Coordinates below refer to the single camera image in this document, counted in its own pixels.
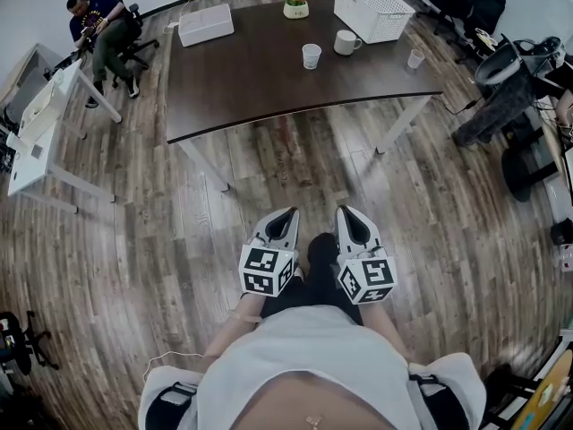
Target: man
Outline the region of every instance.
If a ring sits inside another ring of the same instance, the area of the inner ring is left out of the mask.
[[[116,0],[68,0],[67,8],[73,14],[70,32],[78,49],[93,47],[93,84],[103,94],[106,67],[125,81],[129,97],[139,96],[137,79],[125,67],[117,55],[116,47],[124,43],[129,32],[124,18],[125,6]],[[92,97],[87,108],[95,108],[98,102]]]
[[[564,48],[559,57],[546,62],[533,76],[525,64],[517,73],[501,83],[485,105],[453,134],[457,146],[467,147],[477,142],[489,143],[494,133],[545,96],[559,102],[555,113],[559,125],[571,127],[569,109],[573,105],[573,67]]]

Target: man's pants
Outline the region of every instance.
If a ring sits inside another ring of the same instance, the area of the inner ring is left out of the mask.
[[[92,58],[93,82],[103,82],[106,79],[106,67],[122,80],[127,80],[132,76],[117,56],[115,49],[124,43],[128,32],[127,22],[124,19],[116,19],[98,35]]]
[[[512,119],[526,111],[535,100],[535,88],[525,67],[500,84],[472,119],[454,132],[459,146],[468,146],[478,140],[488,142]]]

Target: white cable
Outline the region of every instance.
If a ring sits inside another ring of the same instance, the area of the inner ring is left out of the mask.
[[[181,11],[179,12],[179,19],[181,19],[181,17],[183,16],[183,11],[184,9],[187,7],[187,5],[191,2],[192,0],[187,0],[185,2],[185,4],[183,5],[183,8],[181,8]],[[175,30],[175,26],[179,25],[179,22],[170,22],[168,25],[166,25],[163,28],[163,33],[172,33],[173,30]]]
[[[164,357],[165,355],[167,355],[167,354],[177,354],[177,355],[181,355],[181,356],[183,356],[183,357],[201,357],[201,358],[203,358],[203,355],[201,355],[201,354],[181,354],[181,353],[179,353],[179,352],[175,352],[174,350],[169,350],[169,351],[166,352],[165,354],[160,355],[159,357],[153,357],[153,358],[149,361],[149,363],[147,364],[147,369],[145,370],[145,373],[143,373],[143,376],[142,376],[144,382],[145,382],[145,376],[146,376],[146,374],[150,371],[151,362],[152,362],[153,360],[159,360],[160,358],[163,358],[163,357]]]

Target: white side table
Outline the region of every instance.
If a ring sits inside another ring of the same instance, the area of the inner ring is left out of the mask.
[[[111,115],[112,119],[116,123],[121,123],[122,118],[119,113],[117,113],[111,104],[98,92],[94,85],[81,72],[80,66],[81,61],[77,61],[66,68],[64,70],[64,80],[60,85],[58,85],[58,88],[60,88],[60,91],[65,96],[65,105],[67,106],[69,103],[73,88],[76,82],[78,82],[88,91],[91,97],[93,97],[99,105],[104,108],[109,115]],[[26,154],[18,153],[19,155],[17,155],[14,160],[12,173],[10,175],[8,196],[20,193],[37,201],[45,202],[51,206],[57,207],[57,209],[77,213],[77,206],[29,189],[29,186],[33,183],[47,175],[51,175],[63,182],[66,182],[68,185],[75,186],[76,188],[85,191],[86,193],[97,196],[105,201],[113,202],[115,200],[113,193],[86,182],[82,178],[60,168],[54,162],[56,145],[62,126],[65,126],[66,129],[70,130],[81,139],[86,137],[86,133],[81,129],[72,127],[64,121],[64,111],[60,117],[55,120],[54,124],[48,127],[48,129],[41,134],[35,142],[26,142],[26,144],[30,146]]]

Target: white table leg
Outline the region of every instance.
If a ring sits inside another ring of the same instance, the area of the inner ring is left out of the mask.
[[[68,185],[75,186],[79,190],[85,191],[86,193],[99,197],[105,201],[115,201],[115,195],[113,193],[110,193],[109,191],[106,191],[99,186],[92,185],[90,182],[86,182],[84,179],[79,178],[74,174],[70,174],[54,163],[50,163],[49,171],[50,174],[52,174],[55,178],[62,180]]]
[[[181,140],[179,146],[185,154],[197,164],[199,170],[204,172],[207,178],[219,191],[226,191],[229,189],[228,183],[219,174],[215,166],[213,166],[208,159],[206,159],[193,144],[191,139]]]
[[[77,137],[79,137],[80,139],[85,139],[87,134],[85,133],[85,131],[81,131],[80,129],[76,129],[75,127],[73,127],[72,125],[69,125],[68,123],[65,122],[65,120],[62,120],[62,124],[64,125],[64,127],[70,131],[71,133],[75,134]]]
[[[31,199],[34,199],[38,202],[43,202],[44,204],[51,205],[52,207],[56,207],[57,209],[61,209],[63,211],[69,211],[70,213],[78,213],[78,208],[75,205],[69,204],[64,201],[60,201],[55,197],[45,196],[44,194],[34,193],[32,191],[21,190],[24,196],[28,196]]]
[[[420,96],[408,105],[396,123],[394,123],[394,125],[390,127],[390,130],[386,132],[386,135],[384,135],[382,141],[376,147],[376,151],[379,153],[388,151],[390,146],[394,144],[396,139],[406,130],[408,125],[412,123],[412,120],[418,113],[420,113],[420,110],[422,110],[423,106],[426,105],[428,100],[431,98],[432,96]]]
[[[88,77],[84,75],[82,71],[80,71],[78,80],[80,81],[80,84],[86,89],[86,91],[91,95],[91,97],[94,98],[96,102],[98,102],[99,105],[109,113],[109,115],[111,115],[112,119],[116,123],[122,122],[121,115],[117,113],[117,110],[113,108],[112,105],[106,100],[106,98],[99,93],[96,87],[90,80],[88,80]]]

